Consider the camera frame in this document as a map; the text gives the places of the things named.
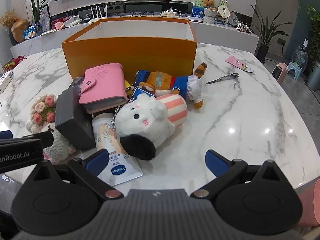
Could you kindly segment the crochet bunny with flowers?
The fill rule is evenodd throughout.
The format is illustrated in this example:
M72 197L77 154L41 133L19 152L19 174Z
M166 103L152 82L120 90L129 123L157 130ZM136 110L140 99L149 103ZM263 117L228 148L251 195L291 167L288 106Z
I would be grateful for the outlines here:
M55 128L57 98L53 94L39 97L31 107L26 129L32 134L50 131L53 134L52 146L43 150L44 158L54 164L67 159L77 149Z

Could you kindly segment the black textured box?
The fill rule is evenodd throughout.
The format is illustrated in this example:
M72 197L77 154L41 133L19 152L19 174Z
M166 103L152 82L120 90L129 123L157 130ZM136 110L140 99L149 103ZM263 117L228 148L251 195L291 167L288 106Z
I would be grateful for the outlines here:
M79 104L80 95L69 87L57 97L55 128L78 150L95 147L92 116Z

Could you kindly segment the pink snap card wallet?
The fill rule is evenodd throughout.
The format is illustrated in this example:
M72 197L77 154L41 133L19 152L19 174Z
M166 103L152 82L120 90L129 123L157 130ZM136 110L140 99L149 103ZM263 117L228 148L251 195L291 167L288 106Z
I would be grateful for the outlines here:
M88 113L111 109L127 102L123 67L108 63L85 71L79 103Z

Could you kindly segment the blue ocean park tag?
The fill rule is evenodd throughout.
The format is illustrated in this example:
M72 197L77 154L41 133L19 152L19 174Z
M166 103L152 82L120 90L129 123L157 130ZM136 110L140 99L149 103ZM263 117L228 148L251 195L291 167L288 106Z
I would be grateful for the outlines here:
M145 95L147 95L149 97L154 97L154 95L152 93L148 92L147 90L143 90L143 89L141 89L139 87L135 87L134 90L133 90L131 98L133 98L133 100L136 100L137 97L139 95L141 95L141 94L145 94Z

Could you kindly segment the red panda sailor plush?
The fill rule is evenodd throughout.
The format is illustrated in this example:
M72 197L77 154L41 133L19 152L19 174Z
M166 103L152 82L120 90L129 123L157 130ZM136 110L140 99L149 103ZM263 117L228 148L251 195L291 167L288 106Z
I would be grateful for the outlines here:
M202 80L207 70L207 64L201 63L193 75L174 77L164 72L148 72L139 70L136 73L134 87L139 87L155 97L165 94L179 94L184 99L193 102L195 109L203 106Z

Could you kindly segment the orange cardboard storage box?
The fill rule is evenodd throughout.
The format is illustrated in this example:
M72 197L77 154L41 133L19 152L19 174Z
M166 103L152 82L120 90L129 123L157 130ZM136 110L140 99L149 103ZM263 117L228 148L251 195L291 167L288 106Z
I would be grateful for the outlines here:
M138 70L165 72L171 76L193 73L197 39L186 18L140 17L143 22L181 23L191 31L191 38L173 37L93 37L93 31L107 22L131 21L134 17L100 19L73 34L61 44L71 77L81 77L88 68L119 63L127 81L133 83Z

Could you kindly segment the white small carton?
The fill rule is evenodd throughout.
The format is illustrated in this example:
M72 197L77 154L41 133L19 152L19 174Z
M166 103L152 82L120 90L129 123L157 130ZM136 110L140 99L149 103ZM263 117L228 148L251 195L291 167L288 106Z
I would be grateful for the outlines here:
M0 77L0 93L3 93L5 89L7 88L10 81L14 78L14 72L13 70L10 70Z

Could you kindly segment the red feather decoration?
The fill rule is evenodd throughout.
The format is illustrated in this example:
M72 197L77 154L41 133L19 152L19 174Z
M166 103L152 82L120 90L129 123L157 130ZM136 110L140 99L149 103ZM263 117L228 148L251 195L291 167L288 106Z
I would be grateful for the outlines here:
M4 71L5 71L5 72L8 72L8 71L13 70L13 69L14 69L17 65L19 65L23 60L25 60L24 55L23 55L23 56L20 55L19 57L12 59L11 62L7 63L7 64L3 67Z

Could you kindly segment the pink sticker card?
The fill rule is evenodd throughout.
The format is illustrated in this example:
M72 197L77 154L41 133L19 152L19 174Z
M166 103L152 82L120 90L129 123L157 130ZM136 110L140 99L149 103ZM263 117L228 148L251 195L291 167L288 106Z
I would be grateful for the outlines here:
M244 62L234 56L229 56L226 62L240 70L243 70L244 72L253 73L253 70L250 67L248 67Z

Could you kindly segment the pink space heater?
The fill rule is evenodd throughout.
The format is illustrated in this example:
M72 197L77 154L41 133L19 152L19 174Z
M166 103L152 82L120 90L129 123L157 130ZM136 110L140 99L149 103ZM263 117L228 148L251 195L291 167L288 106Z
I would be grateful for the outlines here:
M287 75L287 72L287 64L278 63L272 71L272 76L278 81L278 83L282 83Z

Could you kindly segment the grey trash bin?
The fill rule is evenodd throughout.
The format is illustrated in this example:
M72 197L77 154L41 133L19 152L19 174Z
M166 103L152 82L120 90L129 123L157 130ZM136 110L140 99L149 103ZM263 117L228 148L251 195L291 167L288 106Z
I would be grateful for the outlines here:
M314 92L320 87L320 64L318 61L313 65L313 69L308 77L307 85Z

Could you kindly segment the potted plant left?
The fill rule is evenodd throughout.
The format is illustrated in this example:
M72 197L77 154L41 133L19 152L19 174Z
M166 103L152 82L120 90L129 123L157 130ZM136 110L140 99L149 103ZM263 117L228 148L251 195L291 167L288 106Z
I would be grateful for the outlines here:
M35 27L35 35L40 36L43 33L43 27L40 23L40 16L44 7L50 2L51 0L31 0L31 12L33 13L34 19L34 27Z

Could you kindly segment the white marble tv bench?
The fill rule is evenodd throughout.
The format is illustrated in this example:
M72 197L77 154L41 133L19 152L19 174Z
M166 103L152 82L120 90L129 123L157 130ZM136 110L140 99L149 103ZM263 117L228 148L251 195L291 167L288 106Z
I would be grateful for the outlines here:
M194 36L200 43L224 46L228 48L255 52L259 37L254 34L240 32L232 27L222 27L215 24L191 22ZM42 51L61 47L61 43L81 31L89 23L77 24L73 27L43 34L41 36L23 41L10 48L13 58L29 56ZM140 17L134 17L131 21L114 21L102 23L97 30L93 31L93 37L173 37L191 38L190 29L181 23L174 25L172 22L143 22Z

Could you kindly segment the potted green plant right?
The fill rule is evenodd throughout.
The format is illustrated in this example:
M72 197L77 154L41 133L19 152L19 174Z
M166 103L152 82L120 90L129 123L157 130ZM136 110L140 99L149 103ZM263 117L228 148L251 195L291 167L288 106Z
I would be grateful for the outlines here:
M276 19L281 15L281 11L279 11L276 16L273 18L271 22L268 20L268 16L263 18L262 13L258 7L253 7L251 5L255 16L258 18L259 25L255 27L257 29L259 35L260 35L260 45L257 52L257 59L264 63L267 53L269 51L269 45L271 43L271 40L276 36L289 36L289 34L285 33L285 31L278 30L279 27L283 25L290 25L292 22L284 22L280 24L276 24Z

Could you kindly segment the teddy bear on stand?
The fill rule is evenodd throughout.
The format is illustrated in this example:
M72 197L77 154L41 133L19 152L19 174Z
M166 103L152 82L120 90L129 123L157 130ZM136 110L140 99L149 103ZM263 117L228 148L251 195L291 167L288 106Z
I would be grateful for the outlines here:
M217 9L214 7L214 0L203 0L203 21L204 23L214 24L215 18L217 16Z

